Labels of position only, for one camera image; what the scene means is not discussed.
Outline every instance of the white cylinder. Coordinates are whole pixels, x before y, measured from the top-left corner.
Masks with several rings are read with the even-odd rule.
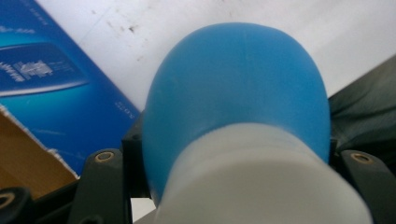
[[[177,158],[157,224],[372,223],[358,195],[301,140],[241,123],[192,142]]]

